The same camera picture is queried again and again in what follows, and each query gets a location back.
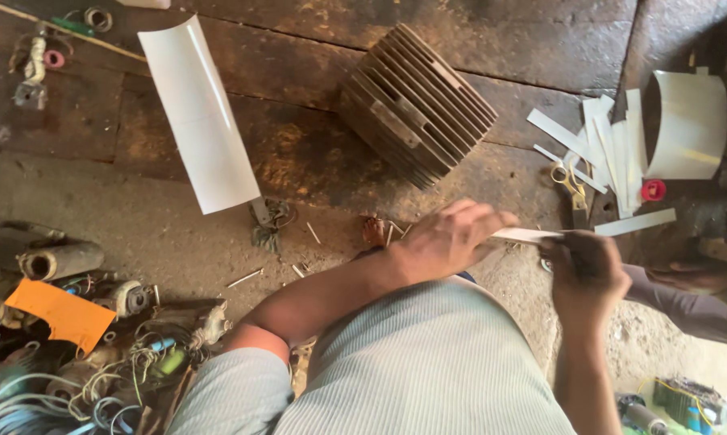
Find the red bottle cap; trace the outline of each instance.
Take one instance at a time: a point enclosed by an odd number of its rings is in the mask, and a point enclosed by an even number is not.
[[[646,201],[661,201],[667,193],[667,186],[662,180],[646,180],[640,189],[640,195]]]

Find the man's arm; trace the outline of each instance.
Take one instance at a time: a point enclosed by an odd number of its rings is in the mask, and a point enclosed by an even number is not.
[[[297,280],[267,297],[238,324],[226,349],[264,348],[288,361],[292,346],[369,302],[479,262],[490,252],[480,244],[516,223],[513,214],[494,211],[488,204],[450,203],[384,251]]]
[[[602,337],[631,279],[610,238],[567,232],[542,249],[552,260],[552,297],[562,324],[555,399],[579,435],[621,434]]]

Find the orange paper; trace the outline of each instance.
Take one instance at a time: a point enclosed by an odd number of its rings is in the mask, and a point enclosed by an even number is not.
[[[49,340],[67,340],[88,354],[117,313],[46,282],[23,278],[6,305],[44,319],[52,333]]]

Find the metal rod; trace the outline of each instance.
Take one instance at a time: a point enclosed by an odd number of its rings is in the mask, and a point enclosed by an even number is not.
[[[240,278],[239,280],[237,280],[237,281],[235,281],[235,282],[232,282],[232,283],[231,283],[230,285],[226,286],[226,288],[227,288],[227,289],[231,289],[232,287],[234,287],[234,286],[236,286],[237,284],[239,284],[239,283],[241,283],[241,282],[243,282],[243,281],[247,280],[248,278],[251,278],[252,276],[256,276],[256,275],[263,275],[263,274],[264,274],[264,268],[262,267],[261,269],[259,269],[259,270],[256,270],[256,271],[253,271],[253,272],[251,272],[251,273],[249,273],[249,274],[247,274],[247,275],[243,276],[243,277],[242,277],[242,278]]]
[[[309,222],[307,222],[307,228],[310,229],[310,232],[312,233],[312,237],[316,238],[316,242],[318,242],[318,244],[321,244],[320,239],[318,238],[318,234],[315,233],[315,230],[312,229],[312,225]]]
[[[154,299],[157,301],[157,307],[160,307],[159,305],[159,286],[154,285]]]

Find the wooden floor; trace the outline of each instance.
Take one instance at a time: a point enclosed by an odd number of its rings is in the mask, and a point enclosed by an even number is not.
[[[3,1],[44,19],[94,4]],[[528,113],[539,108],[577,132],[583,98],[645,89],[653,69],[683,70],[696,37],[727,15],[727,0],[640,1],[174,0],[168,11],[98,5],[114,15],[102,39],[136,53],[137,31],[199,14],[266,196],[403,221],[472,197],[512,210],[526,224],[556,229],[567,224],[569,203],[532,146],[564,149],[528,124]],[[334,113],[337,84],[396,23],[410,25],[500,115],[485,142],[423,192]],[[186,180],[140,61],[74,40],[65,66],[48,71],[46,110],[14,107],[10,96],[21,76],[8,73],[8,60],[15,41],[32,30],[32,23],[0,12],[0,149]],[[592,219],[604,213],[613,210],[599,207]]]

